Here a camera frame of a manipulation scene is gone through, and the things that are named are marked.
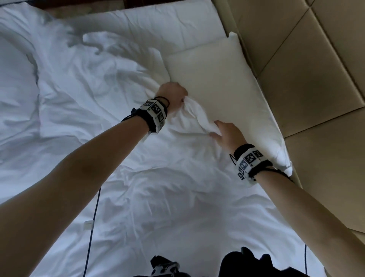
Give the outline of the white crumpled duvet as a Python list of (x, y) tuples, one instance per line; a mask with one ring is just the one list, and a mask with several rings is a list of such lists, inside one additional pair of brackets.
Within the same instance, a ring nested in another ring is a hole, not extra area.
[(39, 131), (37, 54), (26, 3), (0, 7), (0, 154)]

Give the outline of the beige padded headboard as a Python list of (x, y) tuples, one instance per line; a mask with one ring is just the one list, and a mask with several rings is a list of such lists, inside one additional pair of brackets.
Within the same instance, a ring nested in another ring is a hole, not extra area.
[(365, 0), (212, 0), (301, 186), (365, 244)]

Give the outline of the white bed sheet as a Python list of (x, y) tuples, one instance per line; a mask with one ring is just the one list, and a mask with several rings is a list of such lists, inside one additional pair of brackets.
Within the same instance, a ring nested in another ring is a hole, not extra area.
[[(71, 136), (40, 134), (41, 46), (56, 33), (76, 30), (32, 7), (28, 16), (37, 54), (39, 131), (4, 145), (0, 154), (0, 203), (45, 177), (82, 146)], [(162, 131), (149, 135), (112, 173), (45, 255), (31, 277), (132, 277), (149, 275), (161, 255), (193, 277), (216, 277), (223, 257), (248, 247), (269, 254), (279, 269), (293, 267), (325, 277), (321, 262), (298, 237), (259, 184), (247, 186), (229, 155), (193, 113), (191, 97)], [(84, 222), (94, 220), (93, 230)]]

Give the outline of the person's left forearm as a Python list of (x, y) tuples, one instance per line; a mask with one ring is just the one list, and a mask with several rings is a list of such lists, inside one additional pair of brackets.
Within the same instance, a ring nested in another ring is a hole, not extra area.
[(129, 118), (80, 146), (43, 179), (0, 204), (0, 277), (29, 277), (148, 132), (145, 120)]

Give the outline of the person's left hand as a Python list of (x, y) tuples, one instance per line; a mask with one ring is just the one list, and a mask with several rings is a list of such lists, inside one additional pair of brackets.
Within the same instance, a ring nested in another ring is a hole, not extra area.
[(157, 91), (155, 97), (163, 96), (170, 101), (170, 106), (167, 108), (169, 114), (174, 113), (175, 111), (171, 110), (171, 84), (174, 82), (168, 82), (160, 86), (159, 90)]

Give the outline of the black white marker wrist tracker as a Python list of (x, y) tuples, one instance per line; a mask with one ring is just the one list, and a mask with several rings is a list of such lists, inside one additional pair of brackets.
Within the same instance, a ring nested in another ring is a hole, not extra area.
[(236, 174), (249, 187), (257, 184), (255, 176), (262, 171), (276, 172), (290, 180), (286, 173), (275, 168), (273, 163), (252, 144), (239, 146), (233, 155), (230, 154), (230, 158), (235, 165)]
[(138, 109), (133, 108), (131, 114), (122, 121), (135, 116), (142, 118), (147, 123), (149, 133), (158, 134), (166, 123), (167, 109), (159, 101), (148, 99)]

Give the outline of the white pillowcase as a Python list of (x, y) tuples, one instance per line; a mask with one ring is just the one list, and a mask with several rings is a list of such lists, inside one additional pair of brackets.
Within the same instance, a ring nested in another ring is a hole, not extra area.
[(40, 134), (85, 143), (170, 81), (161, 52), (102, 31), (56, 33), (40, 49)]

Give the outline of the black chest-mounted device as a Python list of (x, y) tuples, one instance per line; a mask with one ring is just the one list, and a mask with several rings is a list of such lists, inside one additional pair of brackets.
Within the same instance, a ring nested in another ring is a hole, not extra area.
[(150, 260), (153, 268), (149, 277), (177, 277), (180, 274), (180, 264), (162, 256), (154, 256)]

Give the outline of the cream bare pillow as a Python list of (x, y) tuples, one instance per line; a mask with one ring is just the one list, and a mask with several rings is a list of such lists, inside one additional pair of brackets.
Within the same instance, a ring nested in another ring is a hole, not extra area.
[(293, 173), (285, 141), (262, 90), (246, 62), (238, 35), (171, 54), (165, 58), (171, 81), (186, 88), (204, 110), (193, 113), (215, 132), (208, 121), (231, 122), (245, 139), (260, 150), (275, 167)]

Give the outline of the person's right forearm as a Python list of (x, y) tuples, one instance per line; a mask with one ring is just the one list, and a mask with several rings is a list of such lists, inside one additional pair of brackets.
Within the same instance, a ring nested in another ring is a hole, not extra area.
[(335, 215), (278, 172), (255, 179), (331, 277), (365, 277), (365, 244)]

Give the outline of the white flat pillow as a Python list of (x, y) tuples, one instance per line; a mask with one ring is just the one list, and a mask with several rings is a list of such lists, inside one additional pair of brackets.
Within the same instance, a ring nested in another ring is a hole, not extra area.
[(158, 49), (162, 55), (226, 38), (211, 0), (186, 0), (67, 18), (77, 33), (107, 31)]

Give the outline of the person's black clothing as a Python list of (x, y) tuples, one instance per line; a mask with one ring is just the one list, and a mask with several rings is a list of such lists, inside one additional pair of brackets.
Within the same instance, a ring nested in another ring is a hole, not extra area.
[(288, 267), (275, 268), (269, 254), (257, 259), (247, 247), (241, 252), (230, 252), (222, 260), (218, 277), (310, 277), (299, 270)]

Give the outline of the person's right hand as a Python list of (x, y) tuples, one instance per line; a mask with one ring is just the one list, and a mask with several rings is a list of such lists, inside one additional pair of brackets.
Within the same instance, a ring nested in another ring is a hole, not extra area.
[(231, 155), (242, 145), (247, 144), (247, 141), (242, 132), (233, 124), (219, 120), (214, 121), (216, 126), (225, 136), (225, 143), (218, 143), (223, 149), (227, 150)]

